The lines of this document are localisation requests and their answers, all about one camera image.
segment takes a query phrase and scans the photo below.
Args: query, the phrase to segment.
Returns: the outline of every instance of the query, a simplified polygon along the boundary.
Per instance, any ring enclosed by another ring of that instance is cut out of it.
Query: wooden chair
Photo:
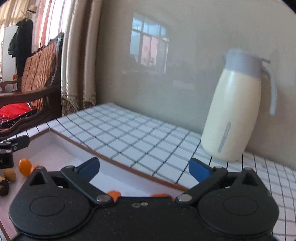
[[[61,56],[64,34],[59,34],[49,44],[27,58],[22,78],[0,83],[0,108],[14,103],[28,102],[38,112],[17,120],[8,129],[0,130],[0,141],[22,131],[62,116]],[[5,93],[5,86],[16,84],[17,90]]]

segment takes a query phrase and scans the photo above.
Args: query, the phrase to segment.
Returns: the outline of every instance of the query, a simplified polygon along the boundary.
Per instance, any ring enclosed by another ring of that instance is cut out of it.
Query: hat
[[[32,5],[27,9],[27,12],[28,12],[28,13],[36,14],[37,10],[38,10],[38,6],[32,4]]]

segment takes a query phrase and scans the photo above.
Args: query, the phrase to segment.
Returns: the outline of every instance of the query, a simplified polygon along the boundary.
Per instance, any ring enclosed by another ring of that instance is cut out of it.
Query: wooden armrest
[[[22,80],[12,80],[12,81],[3,81],[0,82],[0,88],[2,89],[2,93],[5,93],[5,86],[9,84],[21,84]]]
[[[40,98],[44,98],[52,93],[60,92],[61,87],[59,85],[42,87],[34,91],[28,91],[24,93],[5,93],[0,94],[0,108],[15,103],[30,102]]]

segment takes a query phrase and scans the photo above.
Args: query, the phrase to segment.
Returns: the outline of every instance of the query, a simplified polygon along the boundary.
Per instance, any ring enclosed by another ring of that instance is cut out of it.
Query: white thermos
[[[213,157],[233,162],[240,158],[253,132],[261,100],[261,74],[271,85],[270,115],[276,110],[276,82],[269,62],[241,49],[230,49],[219,79],[201,138]]]

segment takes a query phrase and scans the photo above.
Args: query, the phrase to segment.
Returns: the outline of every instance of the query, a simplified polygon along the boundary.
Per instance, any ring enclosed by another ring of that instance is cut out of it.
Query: pitcher handle
[[[274,116],[276,113],[276,99],[277,99],[276,80],[274,78],[272,71],[269,68],[266,68],[263,66],[262,72],[267,74],[270,79],[271,100],[270,100],[269,114],[270,116]]]

